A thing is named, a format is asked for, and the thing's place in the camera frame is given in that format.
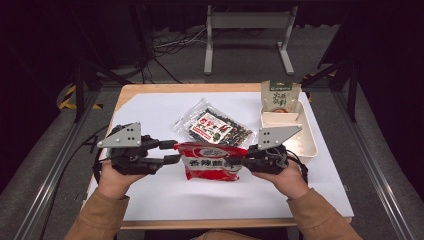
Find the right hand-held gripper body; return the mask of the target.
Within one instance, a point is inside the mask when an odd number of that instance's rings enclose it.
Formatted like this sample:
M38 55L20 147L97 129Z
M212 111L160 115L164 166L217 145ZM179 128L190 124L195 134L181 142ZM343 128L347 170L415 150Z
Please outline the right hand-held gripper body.
M260 150L253 159L255 165L249 167L251 172L261 172L278 175L288 166L288 154L284 142L302 130L300 125L286 125L278 127L263 127L258 132Z

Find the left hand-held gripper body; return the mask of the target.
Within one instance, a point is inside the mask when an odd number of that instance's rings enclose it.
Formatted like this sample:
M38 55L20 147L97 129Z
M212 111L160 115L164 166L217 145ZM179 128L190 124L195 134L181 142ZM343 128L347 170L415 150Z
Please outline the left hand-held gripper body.
M97 143L106 150L106 159L122 175L154 175L164 165L163 159L148 158L148 151L159 146L159 140L141 134L139 122L117 125Z

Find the cream divided plastic container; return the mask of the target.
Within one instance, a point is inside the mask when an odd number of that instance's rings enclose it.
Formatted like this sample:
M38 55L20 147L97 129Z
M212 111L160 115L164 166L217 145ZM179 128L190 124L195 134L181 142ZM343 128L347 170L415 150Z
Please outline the cream divided plastic container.
M312 133L307 111L299 101L293 113L263 112L261 114L261 128L286 125L300 125L302 130L284 142L287 150L294 152L301 161L309 161L318 154L318 149Z

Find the red seasoning packet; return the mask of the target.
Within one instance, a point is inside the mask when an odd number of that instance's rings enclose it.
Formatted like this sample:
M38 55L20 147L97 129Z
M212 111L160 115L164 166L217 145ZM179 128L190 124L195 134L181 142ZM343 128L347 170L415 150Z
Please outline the red seasoning packet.
M243 158L247 150L229 145L184 142L174 145L185 165L186 178L237 181L241 164L229 164L226 158Z

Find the green and beige food packet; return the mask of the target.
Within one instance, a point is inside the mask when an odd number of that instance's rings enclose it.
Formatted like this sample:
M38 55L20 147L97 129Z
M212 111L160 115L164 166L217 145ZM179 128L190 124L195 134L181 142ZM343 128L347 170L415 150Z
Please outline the green and beige food packet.
M301 85L298 83L267 80L261 83L263 112L293 113L298 103Z

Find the person's right hand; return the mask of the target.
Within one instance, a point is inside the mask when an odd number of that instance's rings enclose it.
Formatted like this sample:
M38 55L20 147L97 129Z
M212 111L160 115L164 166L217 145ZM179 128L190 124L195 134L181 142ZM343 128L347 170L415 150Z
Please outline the person's right hand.
M288 167L278 175L260 172L253 172L253 175L271 182L280 193L290 200L295 200L306 195L310 188L303 180L299 166L292 160L288 163Z

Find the person's left hand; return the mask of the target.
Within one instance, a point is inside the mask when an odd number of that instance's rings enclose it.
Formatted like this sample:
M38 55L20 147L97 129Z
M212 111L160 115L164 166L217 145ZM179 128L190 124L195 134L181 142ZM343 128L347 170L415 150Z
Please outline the person's left hand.
M103 161L98 191L106 197L120 200L130 186L142 178L144 175L122 175L112 167L110 160Z

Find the white table sheet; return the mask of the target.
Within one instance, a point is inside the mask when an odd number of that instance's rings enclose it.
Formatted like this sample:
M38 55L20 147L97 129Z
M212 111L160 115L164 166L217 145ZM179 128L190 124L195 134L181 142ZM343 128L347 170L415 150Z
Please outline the white table sheet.
M183 114L206 99L214 107L256 131L261 126L261 94L258 92L140 93L132 97L111 120L111 125L139 122L143 134L178 142L171 131ZM299 95L313 145L318 152L303 162L309 169L309 186L324 196L344 217L354 212L328 151L305 93ZM275 187L243 168L234 182L188 180L179 162L134 183L129 191L124 222L144 226L153 221L214 221L290 219L286 197Z

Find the clear packet of dark dried food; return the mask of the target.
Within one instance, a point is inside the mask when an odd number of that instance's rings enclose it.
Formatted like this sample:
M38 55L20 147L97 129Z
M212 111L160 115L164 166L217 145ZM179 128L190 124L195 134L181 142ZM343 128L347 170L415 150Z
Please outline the clear packet of dark dried food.
M215 108L205 98L189 109L172 127L186 141L246 147L256 132Z

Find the black stand legs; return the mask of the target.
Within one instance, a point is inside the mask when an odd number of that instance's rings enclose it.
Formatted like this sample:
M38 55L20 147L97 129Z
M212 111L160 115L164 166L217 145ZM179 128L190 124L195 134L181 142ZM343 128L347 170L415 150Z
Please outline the black stand legs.
M348 95L347 95L347 113L352 122L356 122L356 93L358 87L357 80L357 62L355 60L343 60L329 67L302 79L302 86L307 87L323 79L325 76L333 73L331 81L328 87L333 92L340 92L345 84L348 84Z
M97 75L97 72L102 73L111 80L121 84L127 85L130 84L130 81L125 78L113 73L106 68L101 67L100 65L95 64L94 62L80 59L75 63L74 68L74 80L73 83L76 86L76 117L74 122L79 122L89 106L86 104L84 97L84 87L87 86L90 91L99 91L102 87L100 77Z

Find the yellow and black hazard tape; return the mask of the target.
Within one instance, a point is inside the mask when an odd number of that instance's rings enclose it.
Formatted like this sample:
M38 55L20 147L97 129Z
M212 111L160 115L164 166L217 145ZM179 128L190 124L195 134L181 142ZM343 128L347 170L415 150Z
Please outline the yellow and black hazard tape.
M71 103L71 97L76 92L76 85L71 84L68 90L66 91L62 102L59 104L60 109L76 109L77 105L75 103Z

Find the person's lap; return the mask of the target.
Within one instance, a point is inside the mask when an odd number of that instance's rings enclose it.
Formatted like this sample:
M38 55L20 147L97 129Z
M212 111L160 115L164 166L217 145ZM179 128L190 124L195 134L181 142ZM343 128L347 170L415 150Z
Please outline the person's lap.
M213 229L192 240L260 240L235 231Z

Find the grey metal stand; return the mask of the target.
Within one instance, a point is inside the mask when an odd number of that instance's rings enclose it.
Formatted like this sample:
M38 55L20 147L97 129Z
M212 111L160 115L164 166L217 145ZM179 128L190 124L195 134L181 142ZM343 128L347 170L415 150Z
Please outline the grey metal stand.
M210 75L213 66L214 29L282 29L283 39L276 43L286 74L294 75L287 46L297 17L298 7L280 12L216 12L209 5L206 17L207 42L205 50L204 74Z

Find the aluminium floor rail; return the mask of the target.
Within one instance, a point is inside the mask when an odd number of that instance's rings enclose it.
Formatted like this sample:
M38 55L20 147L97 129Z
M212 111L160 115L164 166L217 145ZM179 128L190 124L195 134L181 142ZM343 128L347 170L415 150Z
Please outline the aluminium floor rail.
M344 120L347 122L349 131L352 134L357 147L359 148L362 156L362 162L369 177L371 178L373 186L383 205L383 208L385 209L387 216L389 217L398 239L417 240L402 213L400 205L393 193L391 186L384 176L380 166L371 155L358 124L351 120L347 110L347 103L344 100L343 95L339 92L334 92L333 98L339 107Z
M51 168L45 180L41 184L37 195L13 240L29 240L30 235L34 231L42 212L46 208L54 190L58 186L60 174L64 171L66 161L71 155L71 148L73 147L75 139L80 133L84 122L86 121L93 105L95 104L98 95L98 92L88 92L86 94L83 103L84 110L82 111L82 115L79 117L79 120L76 123L71 125L64 144L62 145L54 162L51 164Z

